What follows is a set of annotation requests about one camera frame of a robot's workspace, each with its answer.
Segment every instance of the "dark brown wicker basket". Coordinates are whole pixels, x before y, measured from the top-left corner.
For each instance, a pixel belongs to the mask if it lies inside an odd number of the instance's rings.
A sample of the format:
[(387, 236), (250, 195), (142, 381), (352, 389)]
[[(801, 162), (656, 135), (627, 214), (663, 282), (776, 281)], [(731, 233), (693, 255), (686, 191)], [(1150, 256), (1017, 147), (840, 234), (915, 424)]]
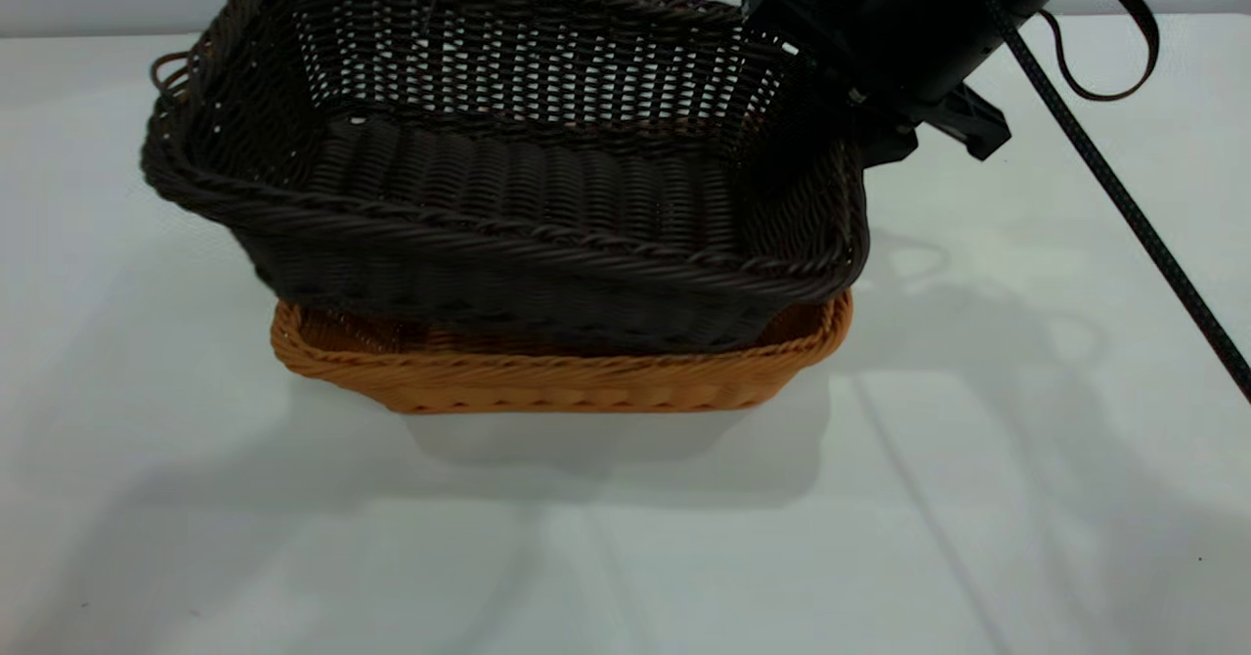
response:
[(702, 0), (229, 0), (154, 66), (143, 165), (303, 306), (717, 351), (863, 266), (811, 72)]

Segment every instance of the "wicker basket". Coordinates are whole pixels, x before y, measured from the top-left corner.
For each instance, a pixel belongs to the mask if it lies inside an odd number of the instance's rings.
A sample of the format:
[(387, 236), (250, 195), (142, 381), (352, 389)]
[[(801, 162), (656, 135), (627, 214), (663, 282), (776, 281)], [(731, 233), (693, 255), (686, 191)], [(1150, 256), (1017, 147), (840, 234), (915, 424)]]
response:
[(303, 306), (742, 348), (867, 258), (792, 51), (701, 0), (230, 0), (154, 66), (144, 170)]
[(729, 410), (768, 401), (843, 342), (851, 294), (796, 306), (754, 348), (721, 355), (577, 356), (512, 339), (308, 311), (279, 302), (273, 344), (288, 369), (400, 414), (484, 410)]

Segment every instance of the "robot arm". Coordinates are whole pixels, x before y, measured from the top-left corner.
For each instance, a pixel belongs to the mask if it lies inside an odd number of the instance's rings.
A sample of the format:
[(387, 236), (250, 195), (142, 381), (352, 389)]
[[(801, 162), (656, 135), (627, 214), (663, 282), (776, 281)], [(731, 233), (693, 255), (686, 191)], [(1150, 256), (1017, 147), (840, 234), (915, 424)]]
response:
[[(1017, 26), (1050, 0), (1001, 0)], [(1001, 44), (981, 0), (743, 0), (748, 26), (803, 46), (823, 80), (813, 100), (851, 106), (866, 166), (903, 160), (931, 124), (986, 159), (1011, 138), (963, 84)]]

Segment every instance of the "black cable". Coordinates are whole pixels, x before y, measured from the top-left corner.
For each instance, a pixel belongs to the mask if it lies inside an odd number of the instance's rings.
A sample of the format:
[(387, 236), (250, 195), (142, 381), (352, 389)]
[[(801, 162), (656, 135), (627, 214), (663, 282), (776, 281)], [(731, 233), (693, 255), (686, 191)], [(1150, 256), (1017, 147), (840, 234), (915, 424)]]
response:
[(1042, 98), (1047, 109), (1051, 110), (1051, 115), (1056, 118), (1056, 121), (1065, 130), (1078, 155), (1090, 166), (1091, 174), (1095, 174), (1095, 178), (1098, 179), (1101, 186), (1103, 186), (1103, 191), (1111, 198), (1112, 205), (1116, 205), (1116, 209), (1121, 211), (1121, 218), (1125, 218), (1133, 235), (1137, 235), (1140, 244), (1147, 250), (1152, 262), (1156, 262), (1156, 266), (1160, 268), (1160, 272), (1168, 281), (1168, 285), (1172, 286), (1182, 306), (1193, 318), (1195, 325), (1198, 326), (1203, 338), (1211, 344), (1212, 351), (1216, 352), (1216, 356), (1220, 356), (1225, 369), (1230, 371), (1230, 378), (1241, 389), (1247, 401), (1251, 401), (1251, 366), (1247, 366), (1246, 358), (1242, 358), (1242, 352), (1238, 352), (1238, 348), (1235, 346), (1233, 340), (1230, 339), (1223, 326), (1212, 315), (1211, 308), (1207, 308), (1206, 301), (1195, 289), (1195, 285), (1191, 284), (1190, 276), (1186, 276), (1186, 272), (1171, 251), (1168, 251), (1160, 235), (1157, 235), (1156, 229), (1148, 222), (1142, 209), (1138, 209), (1138, 204), (1135, 204), (1133, 196), (1126, 191), (1121, 179), (1117, 178), (1112, 166), (1107, 164), (1107, 159), (1101, 155), (1098, 148), (1091, 141), (1090, 135), (1078, 124), (1077, 118), (1073, 116), (1073, 112), (1065, 104), (1063, 98), (1060, 98), (1056, 86), (1051, 85), (1051, 80), (1047, 79), (1042, 66), (1038, 65), (1038, 60), (1035, 59), (1021, 38), (1003, 4), (1000, 0), (982, 0), (982, 5), (995, 22), (996, 30), (1003, 36), (1003, 41), (1021, 64), (1021, 69), (1030, 82), (1038, 91), (1038, 96)]
[(1156, 24), (1156, 14), (1152, 12), (1146, 0), (1118, 1), (1121, 2), (1121, 6), (1130, 12), (1133, 21), (1137, 22), (1138, 29), (1142, 30), (1142, 38), (1147, 40), (1147, 69), (1142, 72), (1142, 78), (1138, 79), (1138, 82), (1133, 84), (1132, 88), (1113, 94), (1095, 92), (1092, 90), (1087, 90), (1082, 86), (1082, 84), (1077, 82), (1077, 79), (1073, 78), (1073, 71), (1068, 69), (1068, 58), (1065, 56), (1065, 38), (1060, 31), (1060, 20), (1046, 10), (1038, 11), (1038, 14), (1042, 15), (1042, 19), (1047, 20), (1047, 24), (1051, 25), (1051, 32), (1056, 36), (1056, 59), (1060, 61), (1060, 72), (1063, 74), (1065, 80), (1068, 81), (1068, 86), (1073, 89), (1073, 92), (1087, 100), (1115, 102), (1116, 100), (1130, 98), (1137, 92), (1140, 88), (1146, 85), (1151, 75), (1156, 72), (1156, 64), (1160, 61), (1160, 25)]

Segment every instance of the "white tablecloth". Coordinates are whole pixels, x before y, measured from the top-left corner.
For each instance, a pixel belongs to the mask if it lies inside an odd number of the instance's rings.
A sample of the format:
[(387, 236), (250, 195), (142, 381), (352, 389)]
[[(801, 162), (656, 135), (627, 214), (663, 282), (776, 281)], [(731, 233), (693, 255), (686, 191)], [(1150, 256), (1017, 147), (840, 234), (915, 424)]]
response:
[[(1135, 80), (1130, 19), (1065, 21)], [(1075, 106), (1251, 349), (1251, 18), (1162, 24)], [(1015, 139), (868, 172), (851, 338), (777, 400), (407, 420), (288, 374), (238, 245), (144, 186), (190, 41), (0, 41), (3, 651), (1251, 648), (1251, 410), (1006, 52)]]

